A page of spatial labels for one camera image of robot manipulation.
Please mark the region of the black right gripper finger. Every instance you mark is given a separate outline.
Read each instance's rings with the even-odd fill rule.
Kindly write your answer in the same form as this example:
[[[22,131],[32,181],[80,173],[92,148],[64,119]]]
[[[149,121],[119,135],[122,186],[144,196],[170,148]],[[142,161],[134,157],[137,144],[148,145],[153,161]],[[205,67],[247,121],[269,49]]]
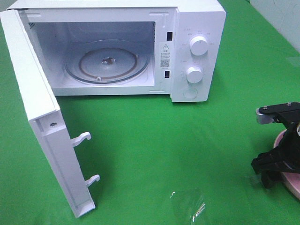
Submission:
[[[261,174],[265,188],[271,188],[282,181],[280,173],[300,173],[300,136],[297,132],[285,131],[278,146],[259,154],[251,166],[256,174]]]

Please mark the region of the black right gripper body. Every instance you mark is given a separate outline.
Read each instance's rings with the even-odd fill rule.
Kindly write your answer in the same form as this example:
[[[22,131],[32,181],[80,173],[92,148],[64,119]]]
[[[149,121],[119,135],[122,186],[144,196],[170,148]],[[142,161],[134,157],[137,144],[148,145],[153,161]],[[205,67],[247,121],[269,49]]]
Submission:
[[[300,149],[300,103],[288,102],[273,106],[273,119],[282,123],[285,131],[275,139],[274,148],[280,150]]]

